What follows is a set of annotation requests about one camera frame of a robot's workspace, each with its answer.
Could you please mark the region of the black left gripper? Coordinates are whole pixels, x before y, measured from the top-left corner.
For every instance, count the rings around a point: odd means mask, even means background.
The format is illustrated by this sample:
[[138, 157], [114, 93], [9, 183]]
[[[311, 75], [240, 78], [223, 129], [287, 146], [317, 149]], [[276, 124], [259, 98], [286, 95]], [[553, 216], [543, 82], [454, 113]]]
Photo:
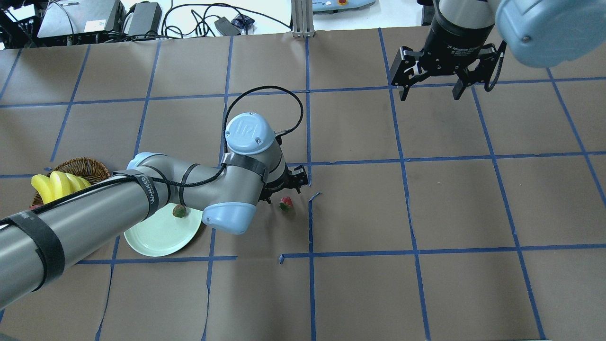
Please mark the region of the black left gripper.
[[259, 199], [263, 199], [263, 201], [270, 205], [272, 203], [271, 196], [274, 193], [277, 193], [284, 188], [291, 188], [300, 194], [301, 188], [308, 185], [309, 175], [304, 165], [296, 166], [293, 169], [285, 166], [284, 172], [282, 172], [277, 179], [264, 184]]

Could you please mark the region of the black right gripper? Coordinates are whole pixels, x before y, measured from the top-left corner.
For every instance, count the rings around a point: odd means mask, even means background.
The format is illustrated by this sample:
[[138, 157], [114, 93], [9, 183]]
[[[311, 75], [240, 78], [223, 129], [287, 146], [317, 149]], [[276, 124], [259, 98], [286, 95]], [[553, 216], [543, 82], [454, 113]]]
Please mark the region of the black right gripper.
[[500, 78], [507, 43], [495, 47], [486, 41], [493, 30], [465, 28], [445, 19], [431, 22], [426, 42], [420, 51], [400, 46], [391, 64], [391, 85], [397, 87], [400, 100], [405, 101], [411, 87], [429, 76], [457, 75], [452, 90], [459, 100], [467, 87], [479, 83], [492, 91]]

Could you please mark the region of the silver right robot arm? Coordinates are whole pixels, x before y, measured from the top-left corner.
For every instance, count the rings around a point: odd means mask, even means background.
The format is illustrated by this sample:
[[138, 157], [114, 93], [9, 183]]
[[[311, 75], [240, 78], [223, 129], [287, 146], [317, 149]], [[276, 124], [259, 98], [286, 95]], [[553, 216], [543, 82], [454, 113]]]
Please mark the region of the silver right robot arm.
[[422, 0], [434, 15], [423, 48], [401, 46], [389, 82], [405, 101], [433, 76], [456, 75], [452, 94], [482, 84], [492, 91], [510, 50], [526, 67], [551, 68], [587, 55], [605, 41], [603, 0]]

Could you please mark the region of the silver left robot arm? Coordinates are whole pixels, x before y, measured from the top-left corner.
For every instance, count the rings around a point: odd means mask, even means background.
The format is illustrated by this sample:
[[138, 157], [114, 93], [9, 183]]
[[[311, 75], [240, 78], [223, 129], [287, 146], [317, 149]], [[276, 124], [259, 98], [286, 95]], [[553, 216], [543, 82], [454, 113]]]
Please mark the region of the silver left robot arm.
[[227, 150], [219, 169], [141, 153], [105, 181], [2, 219], [1, 308], [48, 286], [169, 203], [202, 211], [206, 226], [242, 234], [260, 201], [309, 184], [304, 166], [288, 168], [282, 134], [262, 115], [235, 116], [223, 124], [223, 136]]

